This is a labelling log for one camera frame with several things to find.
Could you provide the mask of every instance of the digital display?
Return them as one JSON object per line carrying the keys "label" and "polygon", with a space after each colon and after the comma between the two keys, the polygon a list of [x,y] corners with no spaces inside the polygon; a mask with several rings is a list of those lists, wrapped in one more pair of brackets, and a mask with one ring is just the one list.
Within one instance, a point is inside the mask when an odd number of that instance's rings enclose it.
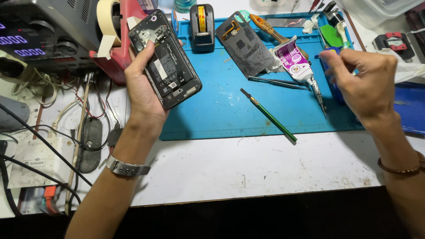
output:
{"label": "digital display", "polygon": [[38,56],[45,55],[45,52],[40,49],[27,49],[27,50],[16,50],[16,54],[26,57],[26,56]]}
{"label": "digital display", "polygon": [[21,36],[0,37],[0,45],[21,44],[21,43],[27,43],[27,41]]}

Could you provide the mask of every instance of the person's right hand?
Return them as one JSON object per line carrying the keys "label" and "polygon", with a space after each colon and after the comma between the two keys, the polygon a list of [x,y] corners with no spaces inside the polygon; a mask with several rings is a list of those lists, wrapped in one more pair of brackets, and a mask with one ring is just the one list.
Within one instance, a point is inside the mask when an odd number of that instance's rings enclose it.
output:
{"label": "person's right hand", "polygon": [[[334,75],[345,102],[366,129],[399,120],[393,108],[396,57],[348,49],[340,55],[323,51],[320,57],[331,67],[328,73]],[[354,69],[359,70],[356,76]]]}

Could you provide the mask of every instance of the orange handled tool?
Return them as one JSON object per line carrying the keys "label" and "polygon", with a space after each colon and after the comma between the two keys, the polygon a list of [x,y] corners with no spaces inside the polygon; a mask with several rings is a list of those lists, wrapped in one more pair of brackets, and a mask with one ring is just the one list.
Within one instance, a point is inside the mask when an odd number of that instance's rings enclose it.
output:
{"label": "orange handled tool", "polygon": [[[272,26],[270,26],[270,24],[268,22],[266,22],[263,18],[254,15],[254,14],[250,14],[249,17],[251,18],[252,22],[261,30],[263,30],[265,33],[269,34],[270,36],[272,36],[273,38],[276,39],[276,41],[278,41],[280,44],[285,43],[287,41],[289,41],[288,38],[280,35]],[[307,52],[301,50],[301,48],[298,47],[298,49],[300,50],[301,54],[307,59],[309,60],[309,55],[307,54]]]}

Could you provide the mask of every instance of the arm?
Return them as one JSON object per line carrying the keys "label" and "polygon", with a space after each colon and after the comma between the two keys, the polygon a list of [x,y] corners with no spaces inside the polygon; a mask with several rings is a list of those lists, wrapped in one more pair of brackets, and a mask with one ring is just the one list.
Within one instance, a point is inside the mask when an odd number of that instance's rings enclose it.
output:
{"label": "arm", "polygon": [[[420,157],[401,128],[394,111],[393,56],[344,50],[338,56],[327,51],[320,55],[331,66],[334,80],[351,110],[372,134],[382,164],[394,170],[410,170],[420,165]],[[351,72],[357,68],[359,74]],[[411,235],[425,237],[425,173],[404,175],[384,172],[387,191]]]}
{"label": "arm", "polygon": [[[142,72],[153,51],[151,41],[137,57],[130,51],[133,63],[125,70],[131,115],[112,155],[130,164],[145,163],[168,115]],[[105,167],[75,212],[65,237],[112,238],[131,204],[138,179],[119,176]]]}

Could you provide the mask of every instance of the plastic container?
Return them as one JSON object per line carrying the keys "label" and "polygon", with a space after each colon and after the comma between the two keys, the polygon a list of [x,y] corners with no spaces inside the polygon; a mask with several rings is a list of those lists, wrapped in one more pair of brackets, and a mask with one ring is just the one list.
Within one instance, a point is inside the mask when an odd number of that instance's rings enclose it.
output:
{"label": "plastic container", "polygon": [[393,19],[424,2],[424,0],[335,0],[365,28],[371,29]]}
{"label": "plastic container", "polygon": [[190,12],[190,8],[196,4],[196,0],[174,0],[176,10],[181,13]]}

